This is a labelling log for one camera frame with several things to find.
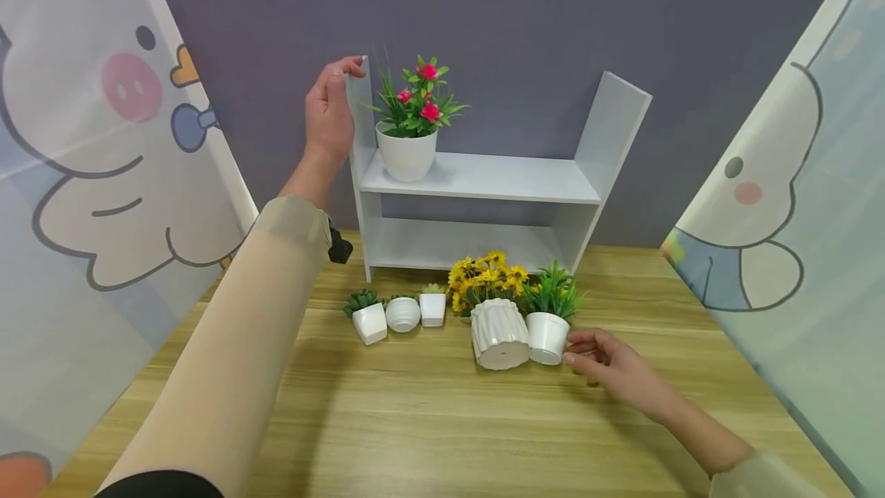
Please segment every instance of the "white square pot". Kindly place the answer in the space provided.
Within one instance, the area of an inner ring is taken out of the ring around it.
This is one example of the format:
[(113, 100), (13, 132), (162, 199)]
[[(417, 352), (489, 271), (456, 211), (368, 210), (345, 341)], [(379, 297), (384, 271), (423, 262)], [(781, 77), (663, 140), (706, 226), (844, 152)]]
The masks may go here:
[(353, 312), (353, 326), (366, 346), (386, 339), (384, 305), (379, 302)]
[(559, 365), (565, 350), (565, 337), (569, 324), (565, 319), (547, 312), (530, 313), (525, 321), (529, 325), (531, 358), (538, 364)]
[(424, 327), (442, 327), (445, 321), (445, 294), (421, 294), (421, 324)]

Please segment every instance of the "wooden tabletop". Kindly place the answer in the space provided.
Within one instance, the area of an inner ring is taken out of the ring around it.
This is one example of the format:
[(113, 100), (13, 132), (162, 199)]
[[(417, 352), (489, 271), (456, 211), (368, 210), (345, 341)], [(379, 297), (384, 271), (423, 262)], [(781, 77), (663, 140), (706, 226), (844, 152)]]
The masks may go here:
[[(705, 496), (703, 471), (661, 427), (564, 365), (479, 369), (469, 325), (458, 318), (363, 346), (341, 312), (345, 296), (365, 287), (362, 272), (355, 253), (320, 276), (250, 496)], [(373, 288), (414, 292), (443, 279), (379, 270)], [(828, 496), (850, 496), (657, 251), (590, 247), (578, 284), (588, 298), (576, 327), (610, 330), (751, 444), (779, 453)], [(47, 498), (91, 496), (204, 308), (194, 308), (95, 427)]]

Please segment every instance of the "white ribbed pot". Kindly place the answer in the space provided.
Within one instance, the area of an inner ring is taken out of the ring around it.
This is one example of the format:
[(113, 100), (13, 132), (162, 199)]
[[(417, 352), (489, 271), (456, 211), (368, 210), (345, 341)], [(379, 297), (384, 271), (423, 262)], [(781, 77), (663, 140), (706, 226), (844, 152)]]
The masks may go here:
[(436, 133), (418, 138), (401, 138), (386, 136), (383, 131), (389, 130), (390, 124), (378, 121), (375, 134), (378, 136), (378, 149), (382, 151), (384, 168), (390, 177), (411, 183), (426, 176), (436, 156)]
[(384, 308), (388, 327), (397, 333), (409, 333), (418, 327), (421, 320), (421, 308), (418, 301), (407, 296), (392, 299)]
[(470, 314), (473, 354), (479, 367), (508, 370), (528, 362), (529, 329), (516, 304), (503, 298), (485, 300)]

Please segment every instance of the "small white pot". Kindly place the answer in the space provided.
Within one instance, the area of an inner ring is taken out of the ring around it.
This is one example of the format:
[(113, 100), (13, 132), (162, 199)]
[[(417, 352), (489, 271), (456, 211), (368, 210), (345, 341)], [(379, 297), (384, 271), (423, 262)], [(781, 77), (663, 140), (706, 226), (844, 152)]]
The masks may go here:
[(424, 294), (418, 296), (421, 305), (421, 324), (424, 327), (442, 327), (445, 321), (445, 294)]
[(373, 304), (353, 312), (353, 326), (366, 346), (386, 339), (384, 305)]
[(493, 298), (474, 307), (470, 333), (479, 367), (508, 370), (529, 360), (529, 329), (510, 300)]
[(529, 322), (529, 344), (532, 360), (538, 364), (559, 365), (565, 349), (569, 325), (562, 317), (535, 312), (525, 318)]
[(409, 333), (421, 319), (421, 308), (413, 298), (403, 296), (390, 301), (384, 311), (388, 327), (397, 333)]
[(388, 137), (382, 131), (390, 129), (389, 124), (379, 121), (375, 125), (378, 135), (378, 149), (382, 151), (384, 167), (390, 177), (411, 183), (426, 176), (436, 156), (436, 133), (418, 138)]

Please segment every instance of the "beige arm sleeve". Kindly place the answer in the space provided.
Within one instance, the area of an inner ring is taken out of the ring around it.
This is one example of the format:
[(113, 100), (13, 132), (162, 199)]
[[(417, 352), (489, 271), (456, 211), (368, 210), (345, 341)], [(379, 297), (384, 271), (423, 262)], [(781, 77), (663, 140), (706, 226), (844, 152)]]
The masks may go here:
[(747, 496), (823, 498), (824, 494), (774, 453), (757, 450), (733, 470), (715, 475), (710, 488), (710, 498)]
[(267, 203), (101, 488), (144, 471), (185, 470), (226, 498), (245, 494), (330, 241), (326, 215), (310, 202)]

